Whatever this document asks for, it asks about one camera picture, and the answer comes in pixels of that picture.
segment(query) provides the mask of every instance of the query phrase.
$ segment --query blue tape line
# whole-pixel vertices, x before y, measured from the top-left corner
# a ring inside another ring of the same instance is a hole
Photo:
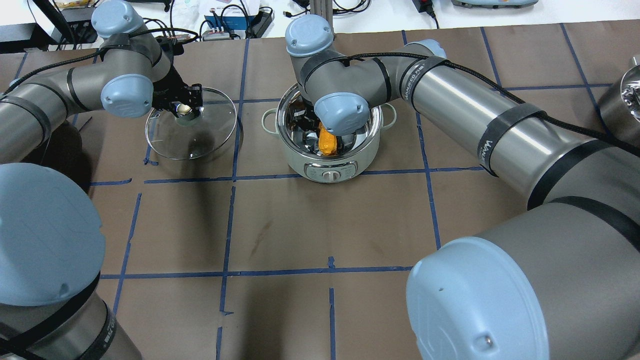
[[[493,59],[493,53],[491,52],[491,46],[489,46],[489,38],[486,36],[486,32],[484,32],[484,27],[480,28],[480,32],[482,33],[482,38],[484,40],[484,46],[486,47],[486,52],[489,54],[489,61],[491,62],[491,68],[493,69],[493,75],[495,76],[495,82],[502,86],[502,82],[500,82],[500,76],[498,75],[498,68],[495,66],[495,60]]]
[[[329,288],[329,326],[331,332],[331,360],[335,360],[335,292]]]
[[[220,360],[220,349],[222,349],[222,326],[218,327],[218,335],[216,336],[216,360]]]
[[[430,172],[453,172],[453,171],[483,171],[483,167],[440,167],[431,168]]]
[[[210,183],[213,181],[231,181],[232,177],[190,177],[184,179],[155,179],[145,180],[145,184],[171,184],[171,183]]]
[[[227,243],[225,245],[225,262],[223,271],[229,270],[229,255],[231,253],[231,232],[234,224],[234,206],[236,203],[236,187],[231,186],[231,198],[229,199],[229,218],[227,221]]]
[[[427,153],[424,150],[424,134],[422,133],[422,119],[419,113],[415,113],[415,120],[418,123],[418,137],[420,138],[420,150],[422,151],[422,161],[424,162],[424,173],[427,177],[427,193],[429,194],[429,207],[431,208],[431,221],[433,222],[433,234],[436,238],[436,249],[440,248],[440,229],[438,228],[438,217],[436,215],[436,203],[433,198],[433,188],[431,187],[431,171]]]
[[[424,172],[423,168],[410,168],[402,170],[368,170],[363,171],[360,175],[419,174],[421,172]]]
[[[15,78],[13,78],[14,80],[20,77],[20,73],[22,72],[22,67],[24,66],[24,62],[27,60],[27,54],[28,53],[24,53],[24,56],[22,57],[22,61],[20,61],[20,66],[18,66],[18,71],[15,73]]]
[[[251,104],[254,102],[280,102],[280,99],[247,99],[243,100],[245,104]]]
[[[246,83],[246,65],[249,59],[249,39],[244,41],[244,58],[242,63],[242,78],[240,79],[240,102],[238,104],[238,129],[236,129],[236,143],[234,144],[234,165],[232,171],[232,177],[234,182],[236,181],[238,170],[238,153],[240,151],[240,132],[242,131],[242,111],[244,105],[244,87]]]
[[[300,174],[249,175],[249,176],[236,176],[236,180],[292,179],[296,177],[302,177],[302,175]]]
[[[405,272],[411,271],[412,266],[370,266],[353,268],[306,268],[291,270],[242,270],[227,272],[184,272],[165,274],[125,274],[125,279],[173,279],[181,277],[228,277],[228,276],[279,276],[305,274],[348,274],[361,272]],[[105,274],[103,279],[118,279],[119,275]]]
[[[142,193],[138,193],[136,199],[136,207],[133,209],[133,217],[131,218],[131,228],[129,229],[129,238],[127,239],[127,248],[124,252],[124,260],[122,261],[122,268],[120,269],[120,277],[118,279],[118,289],[116,290],[116,299],[113,301],[113,313],[118,313],[118,305],[120,304],[120,295],[122,294],[122,285],[124,283],[125,274],[127,272],[127,264],[129,262],[129,253],[131,252],[131,238],[136,229],[136,222],[138,221],[138,211],[140,210],[140,200],[142,199]]]
[[[89,183],[89,186],[124,185],[124,184],[129,184],[132,180],[133,178],[130,177],[126,180],[120,180],[120,181],[96,181],[94,183]]]
[[[596,114],[598,115],[598,119],[600,120],[601,125],[604,127],[607,135],[612,136],[611,131],[605,124],[604,119],[602,118],[602,114],[600,113],[600,106],[596,101],[596,98],[593,96],[593,92],[589,87],[589,81],[587,80],[587,76],[584,74],[584,70],[582,69],[582,65],[580,65],[580,60],[578,60],[578,55],[575,53],[575,49],[573,48],[573,44],[571,43],[571,39],[569,39],[569,34],[566,32],[566,28],[564,24],[560,24],[560,28],[562,29],[562,34],[564,35],[564,39],[566,40],[567,45],[569,45],[569,51],[571,51],[571,55],[573,56],[573,60],[575,61],[575,65],[578,67],[578,71],[580,72],[580,77],[582,78],[582,82],[587,89],[587,93],[589,94],[589,98],[591,99],[591,103],[593,104],[593,108],[596,110]]]
[[[151,140],[154,139],[154,134],[156,133],[156,121],[157,119],[154,119],[154,123],[153,125],[151,125],[151,131],[149,132],[149,138]],[[147,144],[147,153],[145,154],[145,159],[142,161],[142,163],[144,165],[151,164],[152,166],[158,166],[158,162],[151,161],[150,156],[151,156],[151,145]]]
[[[127,263],[129,262],[129,252],[131,251],[131,243],[127,243],[127,248],[124,252],[124,260],[122,261],[122,269],[120,269],[120,276],[118,277],[118,289],[116,290],[116,298],[113,301],[113,313],[118,313],[118,305],[120,305],[120,295],[122,294],[122,285],[124,283],[124,273],[127,271]]]

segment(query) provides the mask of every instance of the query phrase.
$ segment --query blue grid line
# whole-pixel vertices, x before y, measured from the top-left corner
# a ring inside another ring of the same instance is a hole
[[[96,181],[93,183],[89,183],[89,186],[113,186],[113,185],[124,185],[124,184],[129,184],[131,181],[133,180],[133,178],[128,178],[126,180],[120,180],[120,181]]]
[[[406,45],[406,32],[402,30],[403,43]],[[436,239],[436,249],[440,248],[440,230],[438,228],[438,216],[436,214],[436,203],[433,198],[433,187],[431,186],[431,168],[429,168],[429,161],[427,160],[427,153],[424,150],[424,133],[422,132],[422,119],[420,114],[416,111],[415,121],[418,127],[418,137],[420,139],[420,152],[422,153],[422,162],[424,164],[424,174],[427,179],[427,194],[429,195],[429,207],[431,208],[431,221],[433,223],[433,234]]]
[[[483,170],[481,167],[446,167],[430,168],[431,172],[442,171],[476,171]],[[423,173],[423,168],[407,168],[398,170],[367,170],[360,175],[389,175],[389,174],[419,174]],[[145,180],[145,184],[170,184],[170,183],[211,183],[216,181],[245,181],[245,180],[265,180],[265,179],[296,179],[302,177],[300,174],[274,174],[274,175],[247,175],[247,176],[221,176],[221,177],[183,177],[175,179],[151,179]]]
[[[430,168],[430,172],[483,171],[483,167],[440,167]]]
[[[504,88],[508,91],[518,91],[518,90],[553,90],[553,89],[574,89],[574,88],[603,88],[609,87],[612,84],[576,84],[576,85],[548,85],[548,86],[514,86],[510,88]]]
[[[491,68],[493,69],[493,75],[495,76],[495,82],[502,86],[502,82],[500,81],[500,76],[498,75],[498,68],[495,66],[495,61],[493,59],[493,53],[491,52],[491,46],[489,46],[489,38],[486,36],[486,32],[484,32],[484,27],[480,28],[480,32],[482,33],[482,38],[484,40],[484,46],[486,47],[486,52],[489,54],[489,61],[491,62]]]
[[[218,335],[216,336],[216,360],[220,360],[221,349],[222,349],[222,326],[218,327]]]
[[[243,100],[245,104],[251,104],[255,102],[280,102],[280,99],[247,99]]]
[[[329,288],[329,326],[331,336],[331,360],[335,360],[335,293]]]
[[[124,252],[124,259],[122,260],[122,268],[120,269],[120,277],[118,278],[118,289],[116,290],[116,299],[113,302],[113,313],[118,313],[118,305],[120,304],[120,295],[122,294],[122,285],[125,279],[125,273],[127,272],[127,263],[129,262],[129,253],[131,252],[131,239],[136,230],[136,222],[138,222],[138,211],[140,210],[140,200],[142,199],[142,193],[138,193],[136,199],[136,207],[133,210],[133,217],[131,219],[131,228],[129,229],[129,237],[127,239],[127,248]]]
[[[22,57],[22,61],[20,61],[20,66],[18,67],[18,71],[15,73],[15,77],[13,78],[14,80],[20,76],[20,73],[22,72],[22,67],[24,66],[24,62],[27,60],[27,54],[28,53],[24,53],[24,56]]]
[[[125,279],[174,279],[184,277],[226,277],[226,276],[281,276],[281,275],[307,275],[307,274],[350,274],[362,272],[405,272],[411,271],[412,266],[368,266],[368,267],[326,267],[304,268],[290,270],[241,270],[218,272],[173,272],[158,274],[125,274]],[[118,274],[104,274],[101,279],[119,279]]]
[[[363,171],[360,175],[419,174],[422,172],[424,172],[423,168],[409,168],[401,170],[368,170]]]
[[[560,28],[562,29],[562,34],[564,35],[564,39],[566,40],[567,45],[569,45],[569,51],[571,51],[571,55],[573,56],[575,65],[578,67],[578,71],[580,72],[580,77],[582,78],[582,82],[584,82],[584,85],[587,89],[587,93],[589,94],[589,98],[591,99],[591,103],[593,104],[593,108],[596,110],[596,114],[598,115],[598,119],[600,120],[600,123],[604,127],[607,135],[612,136],[611,132],[609,131],[609,128],[607,127],[607,124],[605,124],[604,120],[602,119],[602,114],[600,113],[600,106],[598,105],[598,102],[596,101],[596,98],[593,96],[593,92],[589,87],[589,81],[587,80],[587,76],[584,74],[582,65],[580,65],[580,60],[578,60],[578,55],[575,53],[575,49],[573,48],[571,39],[569,39],[569,34],[566,32],[566,27],[564,26],[564,24],[560,24]]]

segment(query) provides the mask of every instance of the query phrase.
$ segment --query black electrical cord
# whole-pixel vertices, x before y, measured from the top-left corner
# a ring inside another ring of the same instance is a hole
[[[154,22],[156,25],[158,25],[158,27],[159,27],[159,28],[163,29],[162,35],[163,35],[164,37],[166,37],[166,31],[165,31],[164,29],[166,29],[166,28],[167,28],[167,25],[166,25],[162,20],[159,20],[159,19],[149,19],[148,17],[144,17],[144,18],[142,18],[142,19],[145,21],[145,24],[148,24],[148,23],[150,23],[150,22]]]
[[[222,12],[220,13],[220,19],[224,19],[225,11],[226,11],[227,9],[229,9],[229,8],[238,8],[238,9],[240,9],[240,11],[242,12],[242,14],[244,15],[244,21],[246,22],[246,29],[245,29],[245,31],[244,31],[244,38],[248,38],[248,35],[250,34],[250,33],[249,33],[249,27],[250,27],[250,24],[249,24],[249,23],[250,23],[250,22],[249,22],[249,15],[246,13],[246,11],[245,11],[243,8],[241,8],[240,6],[238,6],[238,5],[236,5],[236,4],[229,4],[229,5],[226,5],[226,6],[222,9]],[[226,29],[227,29],[227,30],[230,30],[230,28],[229,28],[229,26],[228,26],[228,25],[224,25],[224,24],[223,24],[223,27],[226,27]]]
[[[18,355],[19,357],[26,360],[45,360],[43,357],[40,357],[26,349],[21,349],[13,346],[11,342],[3,338],[0,338],[0,350]]]
[[[56,0],[51,0],[53,2],[53,6],[56,8],[56,10],[58,11],[58,13],[60,13],[60,16],[62,16],[62,19],[65,18],[64,15],[62,15],[62,11],[60,10],[60,8],[58,7],[58,4],[56,3]],[[69,33],[71,33],[71,38],[67,38],[65,37],[65,39],[67,40],[67,42],[72,42],[74,47],[73,50],[77,49],[77,42],[76,42],[76,35],[74,34],[73,29],[71,29],[71,26],[69,25],[69,23],[67,22],[67,20],[65,19],[65,24],[67,25],[67,29],[69,30]],[[60,39],[60,43],[58,44],[58,47],[56,48],[56,50],[60,50],[60,45],[62,45],[62,39]]]
[[[329,63],[332,61],[340,61],[342,63],[348,64],[349,61],[351,60],[361,60],[362,58],[381,58],[381,57],[393,57],[393,56],[400,56],[400,57],[404,57],[404,58],[413,58],[413,59],[420,59],[420,60],[426,60],[429,58],[429,56],[426,55],[420,55],[420,54],[412,54],[412,53],[364,53],[364,54],[356,54],[356,55],[352,55],[352,56],[347,56],[346,58],[334,58],[331,60],[326,60],[322,63],[320,63],[316,68],[324,65],[325,63]],[[498,91],[500,94],[502,94],[504,97],[507,97],[508,99],[512,100],[513,102],[517,103],[517,104],[523,104],[525,103],[524,100],[522,100],[521,98],[517,97],[516,95],[513,95],[511,92],[507,91],[505,88],[503,88],[502,86],[498,85],[495,81],[489,79],[488,77],[480,74],[479,72],[470,69],[468,67],[462,66],[460,64],[451,62],[449,60],[445,60],[442,63],[443,66],[447,66],[450,67],[452,69],[456,69],[456,70],[460,70],[463,72],[466,72],[467,74],[474,76],[475,78],[480,79],[482,82],[486,83],[487,85],[490,85],[493,89],[495,89],[496,91]],[[537,117],[541,118],[542,120],[548,122],[549,124],[552,124],[554,126],[560,127],[562,129],[565,130],[569,130],[573,133],[577,133],[577,134],[581,134],[581,135],[585,135],[588,137],[592,137],[592,138],[596,138],[598,140],[601,140],[603,142],[609,143],[613,146],[619,147],[620,149],[629,152],[630,154],[633,154],[637,157],[640,158],[640,149],[627,143],[624,142],[622,140],[619,140],[613,136],[607,135],[605,133],[601,133],[599,131],[595,131],[592,129],[587,129],[585,127],[582,126],[577,126],[577,125],[573,125],[573,124],[569,124],[567,122],[563,122],[560,121],[554,117],[551,117],[550,115],[547,115],[546,113],[542,113],[541,115],[536,115]]]
[[[171,1],[171,4],[169,5],[169,27],[173,27],[173,4],[175,3],[175,0]]]
[[[79,58],[65,60],[65,61],[61,61],[59,63],[45,65],[43,67],[37,68],[34,71],[31,71],[30,73],[28,73],[28,74],[22,76],[21,78],[15,80],[15,82],[12,83],[6,89],[6,91],[4,93],[5,94],[9,94],[11,91],[13,91],[13,89],[18,87],[18,85],[22,84],[23,82],[25,82],[25,80],[29,79],[31,76],[34,76],[35,74],[38,74],[38,73],[43,72],[45,70],[53,69],[55,67],[59,67],[59,66],[62,66],[62,65],[68,65],[68,64],[71,64],[71,63],[77,63],[79,61],[87,60],[87,59],[93,58],[95,56],[101,56],[101,55],[105,54],[107,52],[107,50],[108,49],[100,49],[96,53],[91,53],[91,54],[88,54],[88,55],[81,56]]]
[[[171,27],[171,28],[163,28],[163,29],[146,29],[146,30],[142,30],[142,31],[136,31],[135,33],[129,34],[129,38],[138,37],[138,36],[144,35],[144,34],[157,33],[157,32],[160,32],[160,31],[172,31],[174,33],[176,31],[180,31],[182,33],[192,34],[195,37],[195,39],[200,38],[200,35],[195,31],[192,31],[192,30],[189,30],[189,29],[182,29],[182,28],[173,28],[173,27]]]
[[[209,23],[209,26],[211,27],[211,29],[215,28],[213,26],[213,22],[209,21],[209,20],[204,20],[202,23],[200,23],[200,31],[198,31],[200,33],[200,39],[202,41],[202,26],[204,26],[204,24]]]

